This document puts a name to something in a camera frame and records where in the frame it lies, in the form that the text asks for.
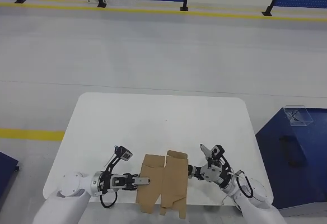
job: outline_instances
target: clear plastic box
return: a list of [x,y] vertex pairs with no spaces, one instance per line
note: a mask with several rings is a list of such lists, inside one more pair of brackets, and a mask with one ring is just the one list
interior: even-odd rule
[[313,122],[313,118],[305,106],[290,106],[284,107],[284,112],[289,119],[291,126],[308,126]]

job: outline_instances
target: yellow floor line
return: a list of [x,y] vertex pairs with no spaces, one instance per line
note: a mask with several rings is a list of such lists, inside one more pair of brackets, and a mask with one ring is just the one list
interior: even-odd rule
[[258,20],[286,20],[286,21],[305,21],[305,22],[327,22],[327,18],[316,17],[282,17],[282,16],[263,16],[263,15],[242,15],[231,13],[212,13],[212,12],[181,12],[171,10],[144,10],[136,8],[97,8],[89,6],[48,6],[42,4],[14,4],[0,3],[0,6],[5,7],[24,7],[24,8],[47,8],[55,10],[90,10],[90,11],[108,11],[108,12],[127,12],[127,13],[151,13],[151,14],[176,14],[176,15],[191,15],[205,17],[229,17],[229,18],[245,18]]
[[38,141],[60,142],[63,140],[64,133],[64,131],[0,128],[0,138],[15,138]]

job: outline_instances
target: white table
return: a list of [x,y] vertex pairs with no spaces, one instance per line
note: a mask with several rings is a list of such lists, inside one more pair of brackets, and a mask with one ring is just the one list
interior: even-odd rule
[[[245,103],[238,98],[86,93],[80,96],[46,180],[48,198],[65,173],[102,170],[122,145],[133,153],[113,172],[139,174],[144,155],[188,154],[189,163],[206,163],[199,145],[220,144],[234,170],[263,184],[273,198]],[[119,191],[118,203],[135,203],[136,192]],[[187,204],[219,205],[225,196],[215,184],[190,179]],[[225,205],[233,205],[228,198]]]

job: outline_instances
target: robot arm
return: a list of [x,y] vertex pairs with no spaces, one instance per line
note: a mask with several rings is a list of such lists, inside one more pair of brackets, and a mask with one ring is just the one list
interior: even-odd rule
[[[110,208],[118,198],[118,190],[137,190],[138,185],[150,183],[149,178],[140,178],[137,174],[112,174],[120,160],[128,161],[132,157],[132,153],[122,146],[115,146],[115,154],[105,171],[93,175],[80,172],[65,174],[59,188],[39,209],[33,224],[78,224],[91,197],[100,197],[102,206]],[[115,200],[110,205],[102,200],[102,195],[107,192],[115,193]]]
[[280,212],[268,202],[265,189],[258,181],[249,180],[241,170],[235,174],[232,172],[223,156],[225,151],[222,146],[216,145],[212,150],[202,144],[200,147],[207,164],[202,167],[189,165],[190,178],[194,176],[216,183],[236,203],[247,224],[287,224]]

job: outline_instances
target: gray floor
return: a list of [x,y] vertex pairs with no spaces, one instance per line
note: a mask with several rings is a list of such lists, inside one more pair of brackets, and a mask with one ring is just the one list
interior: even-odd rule
[[[0,127],[65,130],[84,92],[239,97],[257,132],[285,105],[327,108],[327,24],[0,8]],[[0,139],[22,167],[0,223],[31,223],[58,147]],[[103,222],[244,223],[226,207],[183,221],[90,204],[81,223]]]

